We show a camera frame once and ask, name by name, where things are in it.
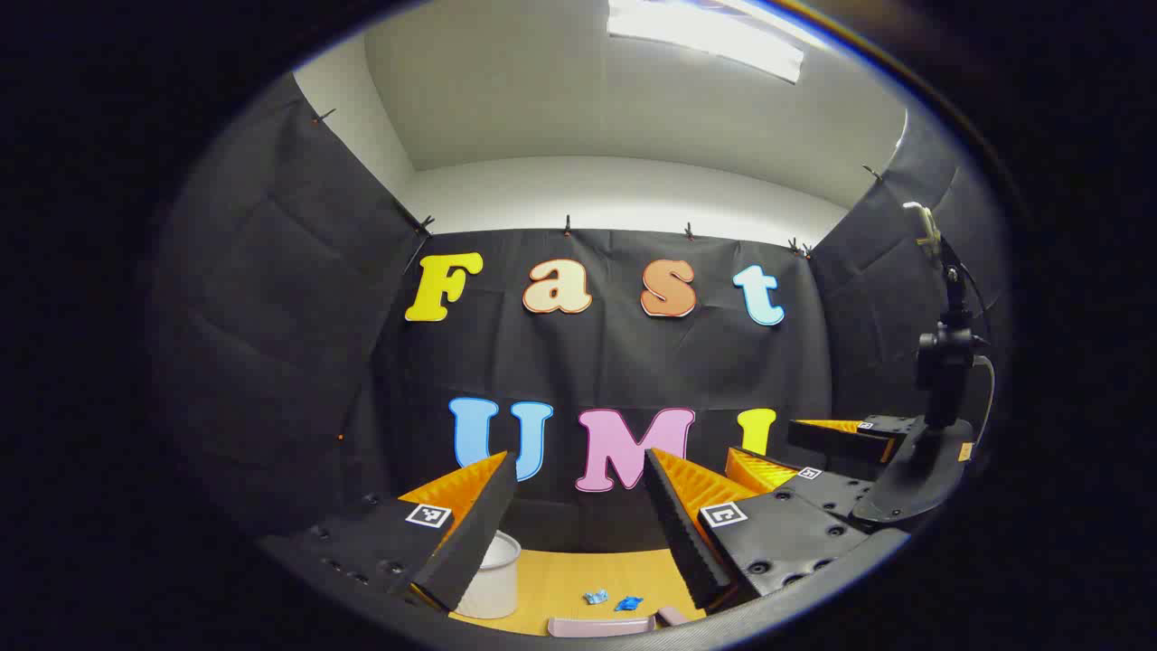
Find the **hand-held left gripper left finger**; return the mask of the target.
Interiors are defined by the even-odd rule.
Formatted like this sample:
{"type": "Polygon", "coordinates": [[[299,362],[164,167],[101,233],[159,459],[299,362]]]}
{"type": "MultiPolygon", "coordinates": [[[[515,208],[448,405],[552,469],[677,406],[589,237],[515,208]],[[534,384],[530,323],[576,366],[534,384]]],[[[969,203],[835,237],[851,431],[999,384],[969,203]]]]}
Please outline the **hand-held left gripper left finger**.
{"type": "Polygon", "coordinates": [[[261,537],[285,569],[342,599],[457,609],[517,486],[504,450],[400,497],[364,495],[297,532],[261,537]]]}

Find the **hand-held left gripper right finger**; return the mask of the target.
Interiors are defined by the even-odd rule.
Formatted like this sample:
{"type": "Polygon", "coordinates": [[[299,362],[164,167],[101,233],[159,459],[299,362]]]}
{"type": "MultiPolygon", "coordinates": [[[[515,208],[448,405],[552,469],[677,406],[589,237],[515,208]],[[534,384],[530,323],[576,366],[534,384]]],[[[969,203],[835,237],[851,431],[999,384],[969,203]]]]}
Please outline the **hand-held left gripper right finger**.
{"type": "Polygon", "coordinates": [[[697,609],[789,589],[869,537],[797,487],[756,489],[659,447],[644,453],[644,490],[697,609]]]}

